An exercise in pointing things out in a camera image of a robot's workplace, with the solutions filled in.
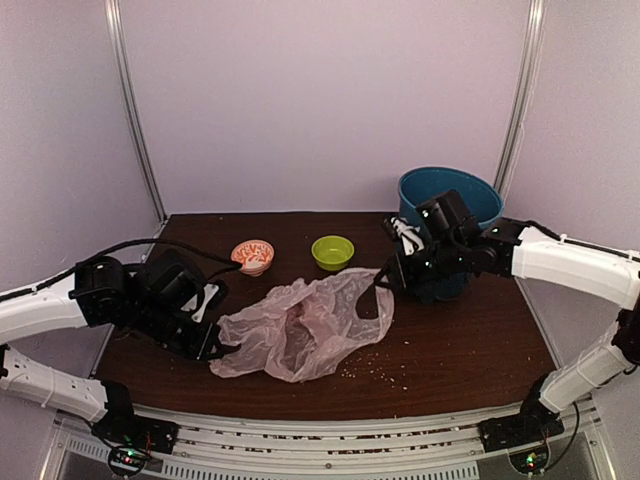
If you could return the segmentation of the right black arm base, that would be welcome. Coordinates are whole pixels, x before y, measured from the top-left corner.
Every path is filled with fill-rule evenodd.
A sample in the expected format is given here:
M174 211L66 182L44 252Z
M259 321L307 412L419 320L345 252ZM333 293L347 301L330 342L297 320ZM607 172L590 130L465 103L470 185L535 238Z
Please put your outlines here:
M558 413L539 401L543 380L536 381L513 415L489 418L478 424L485 453L516 449L509 455L520 474L540 475L551 463L549 439L565 431Z

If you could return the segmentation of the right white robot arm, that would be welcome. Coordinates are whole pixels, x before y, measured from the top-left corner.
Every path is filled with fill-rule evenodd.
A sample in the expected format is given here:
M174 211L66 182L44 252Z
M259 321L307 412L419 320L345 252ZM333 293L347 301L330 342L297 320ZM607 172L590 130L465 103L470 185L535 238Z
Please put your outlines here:
M399 249L375 283L416 294L456 274L490 273L541 280L605 299L620 312L571 363L539 380L513 419L519 440L535 440L579 397L639 364L639 254L558 235L533 221L500 218L486 229L471 219L456 227L417 228L390 216L383 222Z

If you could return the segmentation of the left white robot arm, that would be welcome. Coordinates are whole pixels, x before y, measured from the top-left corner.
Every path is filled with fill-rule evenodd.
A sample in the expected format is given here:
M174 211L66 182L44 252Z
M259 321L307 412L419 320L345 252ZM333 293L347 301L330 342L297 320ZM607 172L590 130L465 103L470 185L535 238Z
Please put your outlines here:
M1 297L1 388L90 423L105 425L123 444L144 433L126 386L89 380L38 363L13 342L63 329L112 325L151 339L189 360L208 361L221 352L218 333L204 322L208 309L227 294L189 262L173 258L155 265L124 265L105 256Z

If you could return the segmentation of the pink plastic trash bag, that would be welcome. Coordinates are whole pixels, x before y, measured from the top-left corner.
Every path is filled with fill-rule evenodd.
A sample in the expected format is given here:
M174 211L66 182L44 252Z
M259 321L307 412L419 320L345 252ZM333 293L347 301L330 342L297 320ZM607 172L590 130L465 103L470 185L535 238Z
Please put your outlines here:
M299 278L219 319L220 339L238 351L209 362L220 378L254 372L300 383L332 375L354 351L389 331L395 299L378 287L378 271L347 268L307 283Z

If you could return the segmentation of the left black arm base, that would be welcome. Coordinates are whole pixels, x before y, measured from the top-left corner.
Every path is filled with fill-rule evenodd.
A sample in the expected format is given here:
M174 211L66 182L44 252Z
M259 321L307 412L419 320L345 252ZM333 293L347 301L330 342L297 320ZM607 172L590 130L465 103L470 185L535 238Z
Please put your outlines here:
M106 393L106 413L88 426L109 449L107 466L115 475L131 478L156 461L153 453L173 452L177 423L136 414L128 389L120 383L100 381L100 385Z

